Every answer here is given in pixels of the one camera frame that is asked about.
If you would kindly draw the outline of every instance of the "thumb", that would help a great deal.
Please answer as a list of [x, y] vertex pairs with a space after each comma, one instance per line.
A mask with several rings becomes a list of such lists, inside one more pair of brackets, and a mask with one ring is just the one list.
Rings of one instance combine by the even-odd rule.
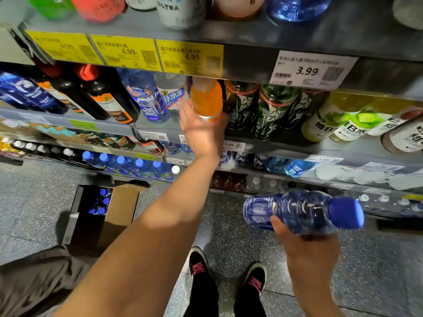
[[273, 215], [270, 217], [270, 221], [272, 222], [275, 234], [285, 249], [285, 252], [289, 255], [298, 253], [302, 246], [301, 240], [294, 235], [277, 216]]

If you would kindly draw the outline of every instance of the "leg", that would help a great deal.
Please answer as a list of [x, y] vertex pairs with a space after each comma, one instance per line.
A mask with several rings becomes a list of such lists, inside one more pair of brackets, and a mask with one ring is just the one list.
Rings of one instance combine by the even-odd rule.
[[235, 317], [266, 317], [260, 295], [266, 283], [266, 268], [259, 262], [251, 266], [235, 303]]
[[219, 293], [203, 251], [198, 247], [193, 247], [189, 253], [189, 270], [193, 276], [193, 287], [184, 317], [218, 317]]

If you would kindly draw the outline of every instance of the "speckled tile floor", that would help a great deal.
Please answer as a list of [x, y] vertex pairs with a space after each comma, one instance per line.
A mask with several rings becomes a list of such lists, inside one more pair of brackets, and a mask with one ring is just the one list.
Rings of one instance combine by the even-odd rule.
[[[55, 165], [0, 164], [0, 264], [60, 243], [78, 184], [89, 184], [83, 171]], [[155, 182], [142, 192], [139, 216], [167, 185]], [[304, 316], [293, 295], [282, 247], [268, 231], [248, 227], [240, 198], [209, 194], [194, 245], [200, 246], [219, 287], [220, 316], [233, 316], [238, 277], [255, 260], [268, 272], [262, 295], [270, 317]], [[421, 317], [423, 315], [423, 238], [371, 229], [340, 233], [342, 254], [332, 292], [350, 317]], [[185, 266], [165, 316], [181, 317], [192, 284]]]

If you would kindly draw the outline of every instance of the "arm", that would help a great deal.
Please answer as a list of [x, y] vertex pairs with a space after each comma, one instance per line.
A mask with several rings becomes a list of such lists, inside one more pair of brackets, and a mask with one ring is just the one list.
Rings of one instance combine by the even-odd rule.
[[286, 252], [292, 290], [307, 317], [345, 317], [330, 292], [340, 252], [338, 236], [304, 240], [290, 232], [277, 216], [270, 220]]
[[194, 162], [109, 246], [55, 317], [161, 317], [193, 244], [227, 116], [202, 120], [185, 102], [181, 128]]

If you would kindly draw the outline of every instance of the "barcode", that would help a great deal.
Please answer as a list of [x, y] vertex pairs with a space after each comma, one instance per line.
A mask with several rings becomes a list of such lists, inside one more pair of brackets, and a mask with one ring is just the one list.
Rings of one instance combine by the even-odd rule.
[[165, 67], [167, 67], [167, 68], [179, 68], [179, 63], [165, 61]]
[[279, 73], [275, 73], [274, 77], [275, 78], [281, 78], [281, 79], [287, 79], [287, 78], [291, 78], [292, 74], [279, 74]]
[[145, 51], [141, 50], [144, 61], [147, 64], [155, 65], [157, 64], [156, 57], [154, 56], [154, 51]]
[[91, 48], [91, 46], [85, 46], [85, 45], [79, 44], [79, 48], [81, 49], [82, 53], [84, 53], [88, 58], [96, 57], [96, 54]]
[[220, 69], [220, 57], [207, 56], [208, 69]]
[[61, 53], [60, 51], [56, 51], [56, 50], [50, 50], [49, 49], [49, 54], [52, 57], [63, 57], [63, 53]]
[[111, 57], [107, 57], [107, 60], [109, 60], [110, 62], [120, 62], [121, 59], [119, 58], [111, 58]]
[[329, 67], [326, 69], [325, 74], [322, 77], [323, 81], [332, 82], [336, 81], [341, 73], [343, 72], [344, 68], [340, 67]]

